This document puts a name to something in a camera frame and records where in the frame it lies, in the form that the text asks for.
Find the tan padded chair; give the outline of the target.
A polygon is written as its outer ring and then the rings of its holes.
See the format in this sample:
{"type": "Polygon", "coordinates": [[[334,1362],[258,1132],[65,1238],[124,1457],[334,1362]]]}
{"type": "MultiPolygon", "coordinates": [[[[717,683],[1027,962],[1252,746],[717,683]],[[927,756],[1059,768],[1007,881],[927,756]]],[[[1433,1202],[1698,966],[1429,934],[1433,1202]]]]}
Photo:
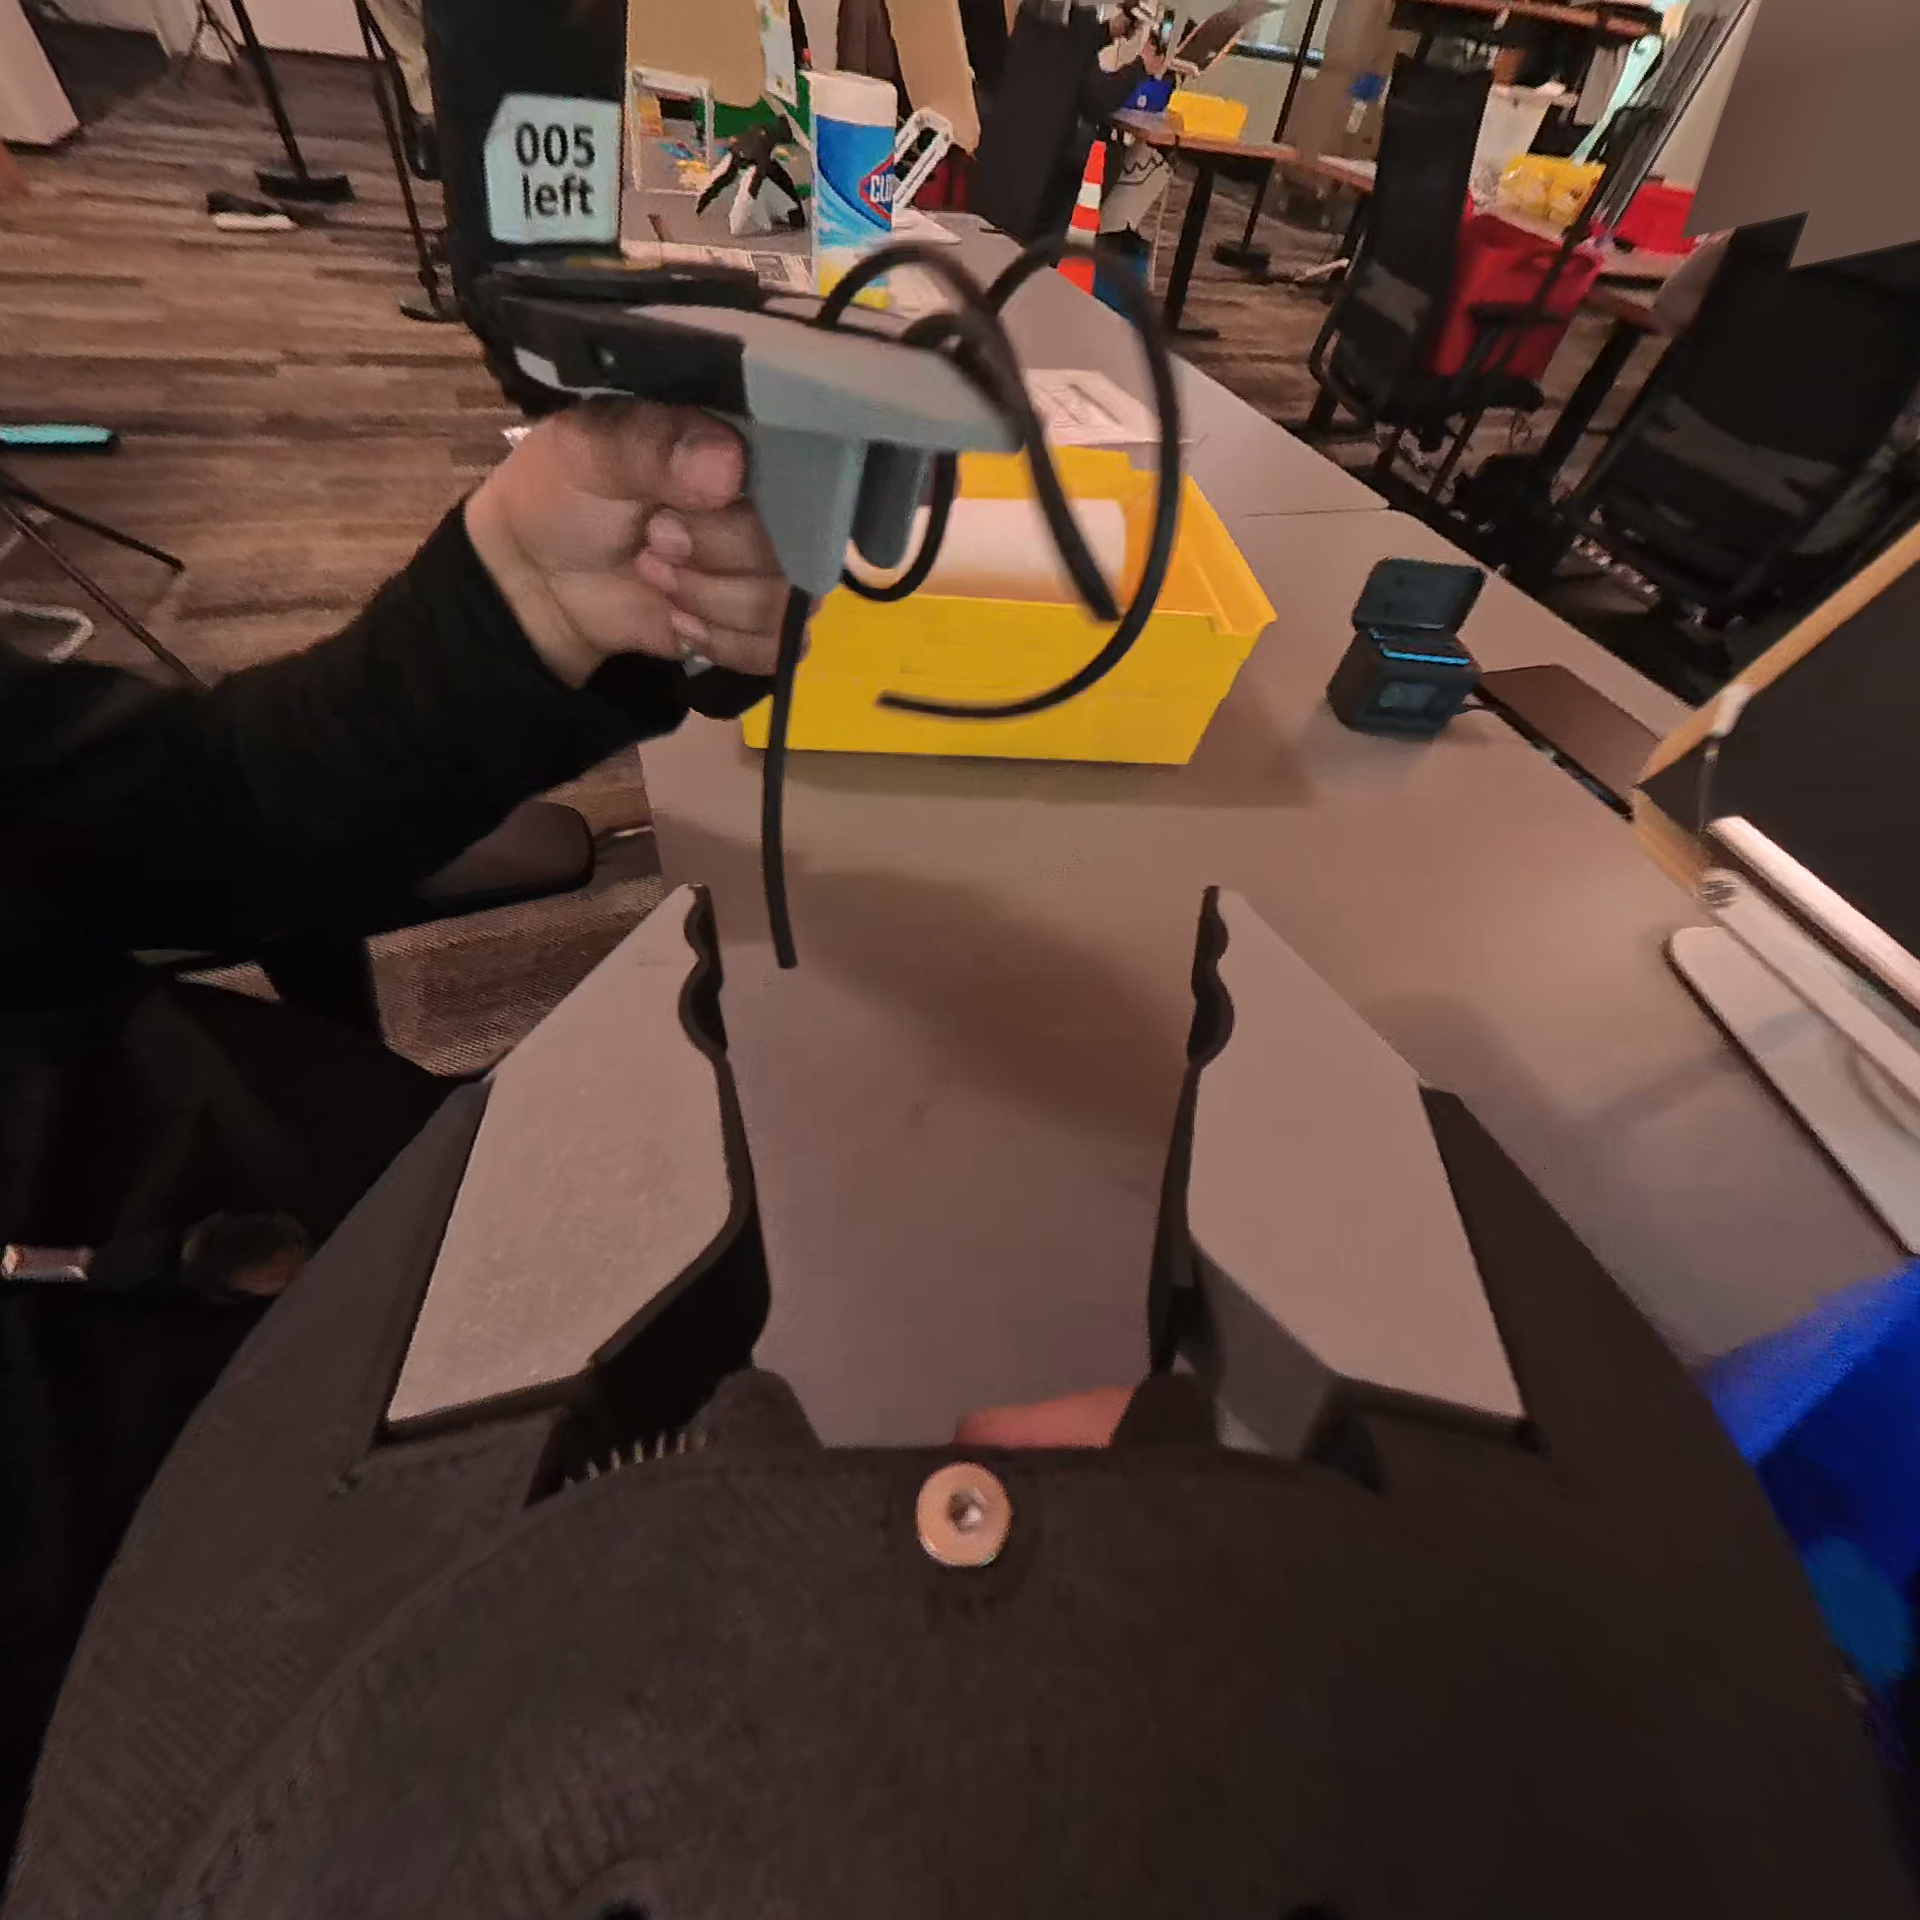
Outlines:
{"type": "Polygon", "coordinates": [[[902,97],[913,112],[938,112],[964,154],[978,144],[978,108],[958,2],[886,2],[902,97]]]}
{"type": "Polygon", "coordinates": [[[629,2],[627,63],[705,80],[721,106],[755,106],[766,72],[757,4],[629,2]]]}

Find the red storage cart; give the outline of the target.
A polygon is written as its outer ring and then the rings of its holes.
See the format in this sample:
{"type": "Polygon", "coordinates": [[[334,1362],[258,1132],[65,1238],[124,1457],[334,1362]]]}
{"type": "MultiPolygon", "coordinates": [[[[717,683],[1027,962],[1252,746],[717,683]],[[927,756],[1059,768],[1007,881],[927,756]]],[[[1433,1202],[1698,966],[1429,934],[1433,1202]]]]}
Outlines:
{"type": "MultiPolygon", "coordinates": [[[[1527,310],[1561,254],[1564,234],[1547,238],[1493,210],[1468,210],[1457,234],[1453,279],[1441,327],[1423,352],[1422,370],[1435,377],[1460,372],[1482,336],[1482,322],[1497,310],[1527,310]]],[[[1582,242],[1554,276],[1542,318],[1508,351],[1487,348],[1487,362],[1508,377],[1535,383],[1561,346],[1573,315],[1593,288],[1605,251],[1582,242]]]]}

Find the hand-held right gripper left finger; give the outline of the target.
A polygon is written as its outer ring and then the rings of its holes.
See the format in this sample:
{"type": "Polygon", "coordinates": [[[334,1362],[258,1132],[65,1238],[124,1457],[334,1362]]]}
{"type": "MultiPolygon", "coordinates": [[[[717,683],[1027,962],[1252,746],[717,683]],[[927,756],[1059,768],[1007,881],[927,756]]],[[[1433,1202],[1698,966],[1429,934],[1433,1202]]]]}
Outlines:
{"type": "Polygon", "coordinates": [[[487,1076],[391,1426],[682,1426],[771,1310],[713,902],[682,886],[487,1076]]]}

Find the black board on stand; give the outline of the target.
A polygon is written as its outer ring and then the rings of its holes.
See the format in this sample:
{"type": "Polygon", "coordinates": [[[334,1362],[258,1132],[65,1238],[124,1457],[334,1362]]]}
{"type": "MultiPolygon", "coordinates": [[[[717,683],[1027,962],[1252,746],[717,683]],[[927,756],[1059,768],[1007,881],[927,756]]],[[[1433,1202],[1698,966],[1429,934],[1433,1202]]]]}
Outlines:
{"type": "Polygon", "coordinates": [[[1647,759],[1666,956],[1881,1227],[1917,1250],[1917,534],[1647,759]]]}

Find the black teal charging case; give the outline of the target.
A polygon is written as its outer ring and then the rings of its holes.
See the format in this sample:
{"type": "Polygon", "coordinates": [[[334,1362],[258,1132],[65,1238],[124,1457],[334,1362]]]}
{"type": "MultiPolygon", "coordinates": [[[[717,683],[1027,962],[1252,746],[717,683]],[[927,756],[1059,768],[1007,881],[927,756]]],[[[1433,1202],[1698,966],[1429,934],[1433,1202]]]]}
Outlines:
{"type": "Polygon", "coordinates": [[[1329,710],[1351,732],[1429,742],[1478,686],[1460,631],[1482,600],[1477,564],[1381,560],[1351,610],[1351,646],[1329,683],[1329,710]]]}

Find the black office chair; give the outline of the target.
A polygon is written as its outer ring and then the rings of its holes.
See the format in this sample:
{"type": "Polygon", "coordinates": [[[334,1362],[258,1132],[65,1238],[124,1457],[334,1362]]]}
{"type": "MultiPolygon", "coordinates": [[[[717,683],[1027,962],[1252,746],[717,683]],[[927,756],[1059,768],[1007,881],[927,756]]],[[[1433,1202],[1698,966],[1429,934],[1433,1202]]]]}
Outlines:
{"type": "Polygon", "coordinates": [[[1802,223],[1710,248],[1687,322],[1565,506],[1710,652],[1916,519],[1917,244],[1793,264],[1802,223]]]}
{"type": "Polygon", "coordinates": [[[1339,417],[1377,428],[1415,425],[1430,411],[1443,386],[1433,352],[1493,88],[1487,68],[1394,65],[1359,244],[1310,351],[1308,436],[1332,435],[1339,417]]]}

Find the blue plastic bin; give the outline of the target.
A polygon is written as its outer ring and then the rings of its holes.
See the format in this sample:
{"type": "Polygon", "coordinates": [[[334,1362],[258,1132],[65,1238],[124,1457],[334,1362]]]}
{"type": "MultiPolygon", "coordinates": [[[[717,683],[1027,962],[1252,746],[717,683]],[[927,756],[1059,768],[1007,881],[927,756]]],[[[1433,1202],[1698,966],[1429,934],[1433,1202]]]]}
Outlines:
{"type": "Polygon", "coordinates": [[[1695,1380],[1793,1540],[1884,1763],[1916,1785],[1917,1262],[1841,1290],[1695,1380]]]}

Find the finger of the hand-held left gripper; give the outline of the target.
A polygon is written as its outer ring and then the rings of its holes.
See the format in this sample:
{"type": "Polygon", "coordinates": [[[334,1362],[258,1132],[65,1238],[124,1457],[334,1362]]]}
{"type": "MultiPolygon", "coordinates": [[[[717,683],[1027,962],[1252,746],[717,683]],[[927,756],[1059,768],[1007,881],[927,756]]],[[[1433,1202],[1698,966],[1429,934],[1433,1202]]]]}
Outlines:
{"type": "Polygon", "coordinates": [[[854,496],[854,554],[866,570],[900,570],[927,487],[923,449],[866,449],[854,496]]]}
{"type": "Polygon", "coordinates": [[[949,454],[1018,446],[973,380],[877,335],[742,320],[740,391],[751,506],[785,579],[805,593],[842,580],[866,449],[923,449],[931,478],[949,454]]]}

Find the yellow plastic bin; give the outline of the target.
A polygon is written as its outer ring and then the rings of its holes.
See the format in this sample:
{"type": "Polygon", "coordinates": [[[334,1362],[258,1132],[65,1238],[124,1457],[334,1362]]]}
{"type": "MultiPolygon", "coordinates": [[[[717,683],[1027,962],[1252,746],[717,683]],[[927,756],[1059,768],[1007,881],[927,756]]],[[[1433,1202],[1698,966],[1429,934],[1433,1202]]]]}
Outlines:
{"type": "MultiPolygon", "coordinates": [[[[958,496],[1034,498],[1018,456],[969,454],[958,496]]],[[[788,723],[793,752],[1186,767],[1276,610],[1223,519],[1186,478],[1159,601],[1126,659],[1071,702],[969,723],[882,706],[1007,705],[1068,681],[1108,641],[1081,603],[837,587],[810,623],[788,723]]]]}

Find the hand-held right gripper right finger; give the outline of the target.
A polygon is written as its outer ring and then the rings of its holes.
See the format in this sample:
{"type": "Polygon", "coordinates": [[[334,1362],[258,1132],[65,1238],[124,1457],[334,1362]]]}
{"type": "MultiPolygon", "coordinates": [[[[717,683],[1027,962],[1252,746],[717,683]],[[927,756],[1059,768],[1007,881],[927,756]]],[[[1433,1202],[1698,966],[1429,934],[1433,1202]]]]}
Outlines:
{"type": "Polygon", "coordinates": [[[1146,1327],[1267,1457],[1364,1412],[1527,1425],[1423,1082],[1228,888],[1198,907],[1146,1327]]]}

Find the person's left forearm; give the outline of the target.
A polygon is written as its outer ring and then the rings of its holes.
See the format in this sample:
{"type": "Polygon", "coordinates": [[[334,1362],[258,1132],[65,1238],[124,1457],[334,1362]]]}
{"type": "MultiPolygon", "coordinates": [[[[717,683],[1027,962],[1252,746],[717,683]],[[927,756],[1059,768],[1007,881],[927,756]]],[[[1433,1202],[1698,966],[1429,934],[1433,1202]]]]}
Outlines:
{"type": "Polygon", "coordinates": [[[678,663],[583,688],[523,635],[451,513],[354,623],[213,688],[5,654],[5,1002],[133,954],[348,923],[508,815],[687,715],[678,663]]]}

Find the white disinfecting wipes canister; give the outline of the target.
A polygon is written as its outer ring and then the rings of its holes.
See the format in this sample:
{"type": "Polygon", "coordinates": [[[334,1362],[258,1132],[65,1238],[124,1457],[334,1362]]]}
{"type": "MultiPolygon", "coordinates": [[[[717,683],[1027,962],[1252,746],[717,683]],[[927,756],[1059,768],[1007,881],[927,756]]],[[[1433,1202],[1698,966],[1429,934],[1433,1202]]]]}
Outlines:
{"type": "Polygon", "coordinates": [[[866,257],[893,242],[899,97],[890,80],[814,72],[811,270],[828,298],[866,257]]]}

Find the person's left hand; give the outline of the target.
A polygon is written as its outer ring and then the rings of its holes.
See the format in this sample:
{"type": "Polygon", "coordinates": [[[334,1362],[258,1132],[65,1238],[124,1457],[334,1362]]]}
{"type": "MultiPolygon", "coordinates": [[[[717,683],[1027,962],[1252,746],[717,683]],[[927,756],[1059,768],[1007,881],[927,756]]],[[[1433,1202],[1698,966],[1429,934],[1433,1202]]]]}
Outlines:
{"type": "Polygon", "coordinates": [[[749,454],[701,411],[583,400],[534,424],[462,507],[474,555],[549,673],[620,656],[774,675],[788,583],[749,454]]]}

